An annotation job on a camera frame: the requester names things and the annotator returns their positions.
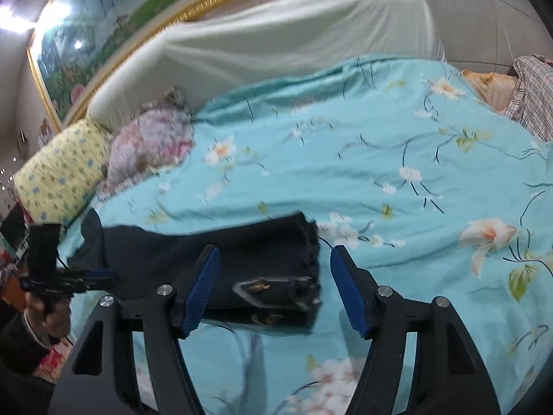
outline white headboard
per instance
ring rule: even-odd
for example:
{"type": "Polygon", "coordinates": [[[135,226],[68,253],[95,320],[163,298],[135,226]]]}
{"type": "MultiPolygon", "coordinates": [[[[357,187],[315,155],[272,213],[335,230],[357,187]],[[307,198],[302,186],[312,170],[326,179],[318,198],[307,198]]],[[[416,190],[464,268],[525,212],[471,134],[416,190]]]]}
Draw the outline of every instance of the white headboard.
{"type": "Polygon", "coordinates": [[[377,53],[445,60],[425,0],[277,0],[168,28],[98,90],[87,114],[118,132],[171,85],[192,111],[244,84],[377,53]]]}

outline plaid cloth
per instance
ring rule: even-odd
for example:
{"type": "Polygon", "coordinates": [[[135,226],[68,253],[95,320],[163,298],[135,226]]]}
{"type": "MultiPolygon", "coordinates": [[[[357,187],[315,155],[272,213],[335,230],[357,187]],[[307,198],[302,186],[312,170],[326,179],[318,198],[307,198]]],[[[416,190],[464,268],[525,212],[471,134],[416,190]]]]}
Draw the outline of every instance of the plaid cloth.
{"type": "Polygon", "coordinates": [[[553,67],[534,56],[515,59],[519,80],[505,116],[542,141],[553,140],[553,67]]]}

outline sleeve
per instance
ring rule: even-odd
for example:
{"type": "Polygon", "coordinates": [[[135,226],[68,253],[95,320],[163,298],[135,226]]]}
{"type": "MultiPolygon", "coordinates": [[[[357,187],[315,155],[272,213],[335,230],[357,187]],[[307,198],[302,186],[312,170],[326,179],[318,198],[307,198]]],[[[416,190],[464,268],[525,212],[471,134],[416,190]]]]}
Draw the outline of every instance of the sleeve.
{"type": "Polygon", "coordinates": [[[16,315],[0,331],[0,357],[15,373],[32,374],[50,350],[31,332],[24,314],[16,315]]]}

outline pink floral pillow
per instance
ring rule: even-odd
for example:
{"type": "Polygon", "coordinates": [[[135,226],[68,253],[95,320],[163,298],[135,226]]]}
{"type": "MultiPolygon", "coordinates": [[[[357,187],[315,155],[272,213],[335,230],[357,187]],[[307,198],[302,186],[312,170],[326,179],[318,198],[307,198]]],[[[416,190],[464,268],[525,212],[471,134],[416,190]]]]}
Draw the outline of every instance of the pink floral pillow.
{"type": "Polygon", "coordinates": [[[193,127],[180,90],[142,105],[135,120],[124,127],[111,145],[107,178],[98,197],[105,200],[139,183],[157,169],[180,163],[193,146],[193,127]]]}

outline yellow pillow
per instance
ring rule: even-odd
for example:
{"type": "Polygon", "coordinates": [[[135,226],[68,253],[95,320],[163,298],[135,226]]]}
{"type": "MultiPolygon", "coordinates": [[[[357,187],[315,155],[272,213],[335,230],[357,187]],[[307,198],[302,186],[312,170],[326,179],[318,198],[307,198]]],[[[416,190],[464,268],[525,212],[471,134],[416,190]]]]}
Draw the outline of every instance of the yellow pillow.
{"type": "Polygon", "coordinates": [[[56,135],[19,170],[14,182],[35,222],[69,225],[103,179],[111,134],[89,118],[56,135]]]}

